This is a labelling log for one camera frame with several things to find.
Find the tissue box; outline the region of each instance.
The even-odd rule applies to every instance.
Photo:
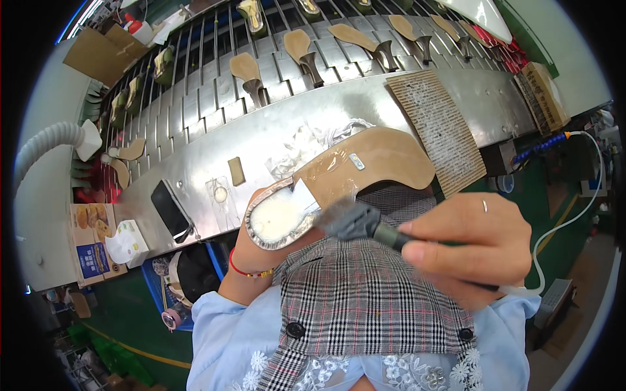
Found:
[[[150,251],[134,220],[122,221],[115,235],[105,242],[113,261],[128,268],[141,266]]]
[[[69,232],[80,288],[127,272],[125,265],[111,260],[105,237],[113,236],[115,217],[112,204],[70,204]]]

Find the black button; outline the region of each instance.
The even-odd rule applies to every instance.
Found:
[[[461,341],[469,342],[474,338],[474,333],[468,328],[462,328],[459,330],[459,338]]]
[[[297,323],[297,322],[291,322],[290,324],[287,325],[286,330],[287,331],[287,335],[295,338],[295,339],[300,339],[304,336],[304,327]]]

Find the phone screen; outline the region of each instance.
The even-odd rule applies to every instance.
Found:
[[[172,198],[167,184],[161,180],[150,198],[176,243],[185,241],[191,230],[191,224]]]

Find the plaid vest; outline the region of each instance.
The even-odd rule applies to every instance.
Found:
[[[433,197],[398,185],[359,201],[396,227],[435,205]],[[325,237],[290,254],[275,278],[282,328],[257,391],[292,390],[307,356],[453,353],[461,361],[476,346],[475,337],[468,338],[471,315],[372,239]]]

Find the red string bracelet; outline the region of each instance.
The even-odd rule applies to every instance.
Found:
[[[230,265],[232,270],[235,270],[237,273],[244,275],[246,277],[257,278],[257,277],[266,277],[274,272],[274,269],[267,270],[266,272],[260,272],[259,274],[251,274],[251,273],[242,272],[241,270],[236,268],[235,265],[233,265],[233,252],[234,251],[235,251],[235,248],[233,247],[233,249],[230,251],[230,255],[228,256],[228,264]]]

